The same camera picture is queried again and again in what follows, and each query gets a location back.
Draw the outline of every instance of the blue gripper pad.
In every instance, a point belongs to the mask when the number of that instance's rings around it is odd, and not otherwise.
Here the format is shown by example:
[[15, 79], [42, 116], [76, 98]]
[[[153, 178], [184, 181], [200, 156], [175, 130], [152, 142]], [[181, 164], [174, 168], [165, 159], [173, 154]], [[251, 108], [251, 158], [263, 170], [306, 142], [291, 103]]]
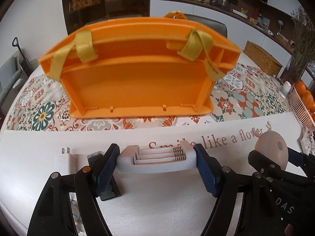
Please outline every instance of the blue gripper pad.
[[116, 168], [116, 159], [119, 154], [119, 146], [111, 144], [93, 171], [92, 179], [96, 185], [95, 193], [97, 197], [106, 190]]
[[218, 187], [221, 180], [221, 165], [216, 158], [210, 157], [202, 144], [194, 146], [197, 156], [197, 168], [204, 182], [207, 191], [212, 193], [213, 197], [218, 197], [220, 189]]
[[288, 147], [288, 153], [289, 163], [292, 163], [296, 167], [302, 167], [304, 165], [304, 158], [300, 153], [291, 149], [290, 147]]

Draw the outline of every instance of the patterned tablecloth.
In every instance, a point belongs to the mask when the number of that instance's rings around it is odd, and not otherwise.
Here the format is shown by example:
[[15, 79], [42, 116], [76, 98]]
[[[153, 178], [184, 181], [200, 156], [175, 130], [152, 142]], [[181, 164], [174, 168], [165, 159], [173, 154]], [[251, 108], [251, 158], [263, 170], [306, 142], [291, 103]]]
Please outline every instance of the patterned tablecloth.
[[30, 80], [5, 129], [21, 131], [93, 131], [206, 124], [289, 112], [287, 99], [262, 70], [237, 63], [211, 94], [214, 111], [207, 115], [78, 119], [69, 115], [70, 100], [62, 85], [45, 75]]

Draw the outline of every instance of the metal screw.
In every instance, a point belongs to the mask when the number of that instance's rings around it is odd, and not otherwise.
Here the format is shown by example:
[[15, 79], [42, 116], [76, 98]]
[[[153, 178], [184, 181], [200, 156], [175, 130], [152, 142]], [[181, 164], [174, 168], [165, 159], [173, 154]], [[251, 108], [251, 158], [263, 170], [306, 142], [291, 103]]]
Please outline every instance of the metal screw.
[[259, 172], [255, 172], [255, 174], [254, 174], [257, 178], [262, 178], [262, 174], [261, 173], [259, 173]]
[[90, 170], [91, 170], [91, 167], [90, 167], [90, 166], [85, 166], [85, 167], [82, 168], [82, 171], [83, 171], [84, 173], [89, 172]]
[[57, 178], [58, 176], [59, 176], [59, 175], [58, 175], [57, 172], [54, 172], [54, 173], [51, 174], [51, 178], [52, 178], [52, 179], [55, 179], [55, 178]]
[[222, 167], [223, 172], [225, 173], [229, 173], [231, 171], [231, 169], [228, 166], [224, 166]]

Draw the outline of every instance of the gray chair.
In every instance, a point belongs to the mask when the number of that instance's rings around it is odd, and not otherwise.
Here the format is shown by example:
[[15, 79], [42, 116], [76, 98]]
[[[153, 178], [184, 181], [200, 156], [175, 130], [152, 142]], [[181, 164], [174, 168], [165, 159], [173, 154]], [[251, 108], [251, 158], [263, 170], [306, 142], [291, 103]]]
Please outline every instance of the gray chair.
[[23, 57], [20, 51], [0, 66], [0, 110], [7, 115], [15, 97], [28, 77], [20, 67]]
[[187, 19], [204, 24], [205, 26], [212, 28], [214, 31], [218, 32], [219, 34], [227, 38], [227, 28], [225, 24], [209, 19], [209, 18], [199, 17], [196, 15], [190, 15], [190, 14], [185, 14], [185, 15]]

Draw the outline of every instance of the deer figurine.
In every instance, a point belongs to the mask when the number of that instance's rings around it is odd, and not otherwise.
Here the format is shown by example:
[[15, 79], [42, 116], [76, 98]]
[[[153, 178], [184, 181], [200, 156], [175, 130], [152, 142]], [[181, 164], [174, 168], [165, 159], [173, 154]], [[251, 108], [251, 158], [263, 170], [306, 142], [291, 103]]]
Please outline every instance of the deer figurine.
[[277, 163], [282, 170], [288, 165], [288, 147], [283, 137], [271, 130], [270, 121], [267, 122], [268, 130], [261, 134], [258, 129], [252, 128], [252, 133], [258, 137], [255, 150]]

